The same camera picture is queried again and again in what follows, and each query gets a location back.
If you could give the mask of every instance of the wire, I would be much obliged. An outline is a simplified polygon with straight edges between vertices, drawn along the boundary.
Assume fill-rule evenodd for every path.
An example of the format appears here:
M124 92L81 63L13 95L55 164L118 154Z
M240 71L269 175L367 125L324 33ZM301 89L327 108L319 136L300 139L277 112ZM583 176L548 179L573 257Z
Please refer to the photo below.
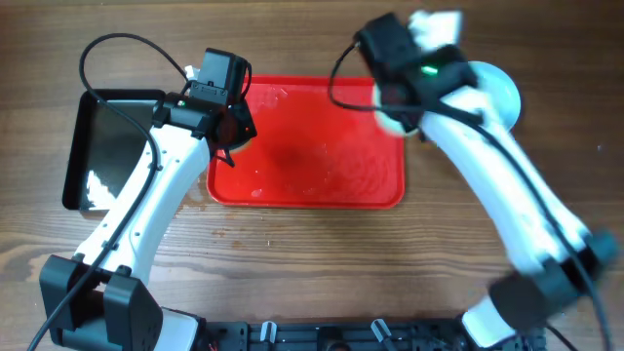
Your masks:
M241 94L241 101L245 99L247 96L247 92L250 90L250 86L252 85L252 64L247 62L247 86L245 90Z
M154 176L156 175L156 171L158 168L158 148L156 147L156 142L154 141L154 138L152 137L152 135L134 118L130 117L124 111L120 110L119 108L115 107L113 104L109 103L104 98L102 98L91 87L91 85L87 81L87 77L85 76L85 60L87 58L87 54L89 53L89 51L95 45L103 42L104 40L108 40L112 38L130 38L130 39L135 39L135 40L138 40L142 43L149 45L150 47L152 47L153 49L161 53L175 67L175 69L177 69L177 71L180 72L180 74L184 77L184 79L186 79L186 76L182 68L180 68L180 66L174 61L172 57L169 56L169 54L167 54L163 49L161 49L156 44L152 43L151 41L145 38L139 37L138 35L128 34L128 33L106 34L94 40L93 42L91 42L91 44L89 44L83 51L82 56L80 57L80 65L78 68L80 72L80 80L82 81L82 84L85 86L87 91L97 100L98 103L103 104L104 106L108 107L109 109L117 113L118 115L122 116L128 123L133 125L147 139L147 143L149 144L149 149L152 155L152 163L149 168L149 173L147 174L147 179L145 180L145 183L141 187L140 191L138 192L138 195L136 195L135 201L131 204L130 208L126 212L126 215L124 215L121 222L119 223L119 225L117 226L113 234L110 236L110 239L108 240L106 245L104 245L104 248L101 250L99 255L93 261L89 269L87 269L87 272L83 274L82 277L80 277L80 279L78 280L78 282L76 282L76 284L71 288L71 290L69 290L67 295L60 301L57 308L50 314L50 317L48 317L46 322L41 326L39 331L35 334L32 341L30 342L30 346L28 346L28 351L33 351L34 349L37 348L37 345L39 344L39 342L41 342L41 339L46 334L46 331L50 328L52 323L59 316L60 312L62 312L62 309L72 301L72 299L76 296L76 294L79 291L82 290L85 283L87 283L87 281L91 278L91 276L99 267L99 265L104 261L104 259L110 252L112 246L117 242L117 240L123 233L123 230L125 229L126 224L128 224L128 221L132 218L133 214L137 210L137 207L140 205L141 200L147 193L147 190L149 189L149 186L151 185L151 182L154 179Z
M563 344L565 345L565 347L567 347L569 349L569 351L578 351L578 349L576 348L576 346L572 345L572 343L560 332L558 331L555 327L553 327L551 324L546 324L544 326L544 328L546 328L547 330L549 330L554 336L557 337L557 339Z
M402 106L358 106L358 105L352 105L352 104L344 103L341 101L337 101L335 98L333 98L333 93L332 93L333 79L335 78L338 68L342 64L342 61L344 60L344 58L355 47L356 47L356 44L351 44L344 51L344 53L340 56L340 58L335 62L335 66L333 67L333 70L331 71L330 85L328 86L328 94L330 95L331 101L340 107L357 110L357 111L381 111L381 112L388 112L388 111L389 112L411 112L413 111L414 110L413 106L406 106L406 109L403 109L403 110L401 109ZM592 279L590 278L589 274L585 270L585 267L583 266L580 259L578 258L578 255L576 254L576 250L571 245L571 243L567 240L566 235L562 231L561 226L557 223L557 220L555 219L553 214L550 212L550 209L546 205L546 202L544 201L544 199L542 199L541 195L539 194L539 191L537 190L537 188L535 188L535 185L532 183L532 181L530 180L528 175L525 173L523 168L520 166L518 161L516 161L516 159L509 153L509 151L507 151L507 149L505 149L505 147L500 144L498 139L496 139L488 131L483 129L479 124L475 123L473 119L465 118L464 114L457 114L455 111L447 111L451 113L440 113L438 111L433 110L430 112L443 114L445 115L445 117L449 117L457 122L463 123L467 127L479 133L483 138L486 139L487 142L491 144L492 147L494 147L498 152L502 154L502 156L507 160L507 162L509 162L511 166L514 168L516 173L518 173L520 178L526 184L526 187L530 191L531 195L535 199L537 206L544 213L544 217L546 217L548 224L553 228L555 236L559 239L559 241L562 243L565 250L567 251L569 258L572 261L572 264L578 271L578 274L583 282L583 285L587 289L587 294L591 298L592 303L594 304L594 312L596 314L596 319L598 320L598 323L600 325L601 335L603 339L603 349L605 351L612 351L613 348L612 348L612 343L611 343L611 333L610 333L609 326L608 326L608 320L606 319L606 313L605 313L605 308L603 307L603 302L601 301L598 295L598 292L596 291L596 287L594 286Z

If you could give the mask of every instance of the plastic tray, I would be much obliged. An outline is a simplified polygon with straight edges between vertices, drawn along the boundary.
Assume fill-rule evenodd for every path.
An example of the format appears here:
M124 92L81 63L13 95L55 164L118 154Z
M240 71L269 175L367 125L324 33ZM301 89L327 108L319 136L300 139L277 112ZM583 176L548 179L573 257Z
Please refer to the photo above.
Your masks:
M339 78L337 98L370 104L370 78ZM208 190L221 204L280 208L389 209L405 193L404 143L371 112L334 106L328 79L255 76L248 93L258 136L213 160Z

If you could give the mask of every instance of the wooden table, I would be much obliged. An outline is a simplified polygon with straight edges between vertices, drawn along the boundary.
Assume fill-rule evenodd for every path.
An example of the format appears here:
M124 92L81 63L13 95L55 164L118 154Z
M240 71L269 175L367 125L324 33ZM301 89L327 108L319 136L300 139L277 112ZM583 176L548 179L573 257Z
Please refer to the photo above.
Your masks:
M396 11L444 1L3 0L0 7L0 350L24 349L45 313L38 276L70 257L101 215L63 208L60 194L79 96L78 58L114 31L152 39L180 64L206 47L254 72L327 75L351 35ZM567 205L624 247L624 6L618 0L456 2L470 59L506 70L525 115L514 135ZM366 74L351 58L344 74ZM169 64L129 40L93 51L96 87L178 90ZM390 211L225 208L188 191L161 243L150 290L209 320L279 322L455 316L510 269L486 213L448 159L406 142L408 188ZM624 265L601 286L624 349ZM589 301L555 319L580 349L598 350ZM553 349L562 349L552 341ZM41 349L52 349L46 337Z

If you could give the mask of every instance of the black clamp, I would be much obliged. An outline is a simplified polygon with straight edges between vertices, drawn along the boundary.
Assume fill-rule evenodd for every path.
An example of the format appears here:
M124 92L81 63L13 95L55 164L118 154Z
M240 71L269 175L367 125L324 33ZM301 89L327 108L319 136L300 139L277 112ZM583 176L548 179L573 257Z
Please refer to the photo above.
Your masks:
M381 106L387 107L383 112L400 122L406 133L418 128L425 112L483 123L483 116L440 101L461 87L477 87L477 75L456 46L422 52L394 14L370 21L354 40L379 88Z
M190 82L189 95L168 93L159 101L152 125L165 124L191 131L205 138L211 157L234 167L229 151L257 136L249 106L241 95L249 64L244 58L207 49L197 81ZM225 157L215 156L223 150Z

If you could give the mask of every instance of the green led light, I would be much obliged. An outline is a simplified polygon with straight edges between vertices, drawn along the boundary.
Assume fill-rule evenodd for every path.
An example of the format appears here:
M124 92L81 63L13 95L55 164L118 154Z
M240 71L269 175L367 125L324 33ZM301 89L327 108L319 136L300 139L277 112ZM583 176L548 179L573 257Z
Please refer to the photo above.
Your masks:
M438 74L438 68L432 67L432 66L422 66L420 70L422 71L422 73L427 74L427 75Z

